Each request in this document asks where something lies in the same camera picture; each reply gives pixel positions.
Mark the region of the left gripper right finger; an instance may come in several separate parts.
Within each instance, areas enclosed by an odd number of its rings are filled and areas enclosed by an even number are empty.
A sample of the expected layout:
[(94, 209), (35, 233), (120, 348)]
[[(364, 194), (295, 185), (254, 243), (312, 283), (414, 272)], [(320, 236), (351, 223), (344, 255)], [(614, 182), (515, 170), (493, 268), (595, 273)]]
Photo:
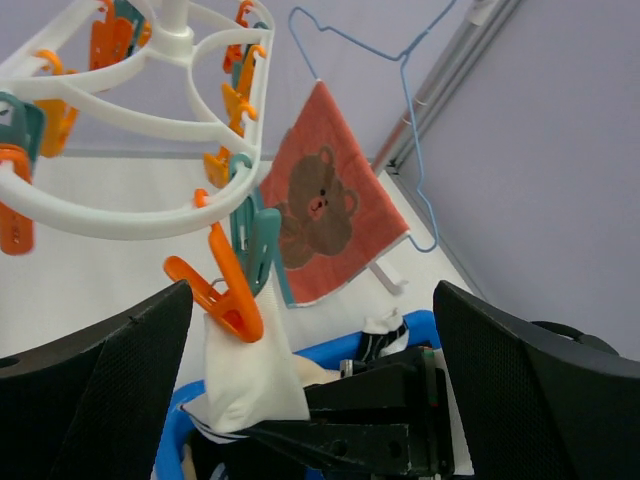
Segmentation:
[(638, 478), (638, 362), (448, 281), (433, 311), (475, 478)]

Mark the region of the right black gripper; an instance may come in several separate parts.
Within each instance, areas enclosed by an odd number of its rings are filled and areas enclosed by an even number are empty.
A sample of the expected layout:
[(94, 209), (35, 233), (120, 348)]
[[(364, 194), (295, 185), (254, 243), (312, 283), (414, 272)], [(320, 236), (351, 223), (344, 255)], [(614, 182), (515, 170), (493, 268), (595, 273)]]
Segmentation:
[(311, 409), (346, 409), (349, 424), (264, 421), (242, 433), (302, 465), (378, 475), (451, 475), (454, 455), (444, 370), (429, 344), (364, 363), (305, 390)]

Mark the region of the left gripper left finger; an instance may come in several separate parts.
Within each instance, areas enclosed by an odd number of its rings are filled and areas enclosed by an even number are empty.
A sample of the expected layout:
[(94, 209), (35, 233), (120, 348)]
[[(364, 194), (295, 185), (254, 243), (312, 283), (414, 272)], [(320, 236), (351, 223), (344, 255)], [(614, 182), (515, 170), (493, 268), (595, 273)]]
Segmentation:
[(148, 479), (192, 318), (179, 281), (1, 360), (4, 479)]

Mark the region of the white striped sock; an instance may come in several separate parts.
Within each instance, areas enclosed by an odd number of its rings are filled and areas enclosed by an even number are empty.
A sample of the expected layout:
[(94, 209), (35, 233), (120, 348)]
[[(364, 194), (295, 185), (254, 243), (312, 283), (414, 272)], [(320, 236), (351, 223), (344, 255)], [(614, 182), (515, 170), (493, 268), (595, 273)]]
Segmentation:
[(228, 444), (265, 420), (310, 418), (304, 388), (282, 325), (277, 288), (269, 280), (256, 297), (264, 334), (244, 343), (209, 315), (205, 325), (205, 392), (180, 405), (210, 441)]
[(366, 317), (355, 359), (370, 362), (408, 347), (409, 327), (397, 308), (382, 316)]

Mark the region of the white oval clip hanger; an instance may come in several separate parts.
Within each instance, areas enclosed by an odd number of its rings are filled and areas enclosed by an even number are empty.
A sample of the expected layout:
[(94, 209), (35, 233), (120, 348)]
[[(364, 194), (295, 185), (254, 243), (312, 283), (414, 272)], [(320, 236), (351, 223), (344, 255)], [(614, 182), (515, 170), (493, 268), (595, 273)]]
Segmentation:
[[(62, 200), (45, 193), (11, 167), (1, 169), (1, 201), (32, 221), (68, 233), (110, 240), (154, 240), (191, 233), (213, 224), (235, 210), (258, 184), (265, 172), (261, 164), (264, 107), (275, 24), (261, 2), (253, 9), (264, 28), (248, 28), (212, 9), (191, 1), (136, 1), (134, 8), (149, 20), (152, 35), (140, 52), (113, 66), (93, 72), (38, 77), (42, 60), (39, 47), (57, 49), (95, 11), (101, 1), (73, 1), (31, 39), (1, 64), (1, 90), (23, 100), (55, 98), (70, 103), (83, 113), (125, 130), (174, 141), (217, 142), (249, 163), (239, 168), (220, 192), (206, 205), (188, 203), (158, 212), (116, 212), (100, 210)], [(253, 44), (257, 51), (248, 99), (241, 103), (243, 133), (235, 132), (204, 102), (193, 81), (193, 67), (206, 54), (233, 44)], [(174, 120), (120, 107), (98, 98), (100, 91), (133, 78), (148, 59), (184, 68), (188, 104), (193, 121)]]

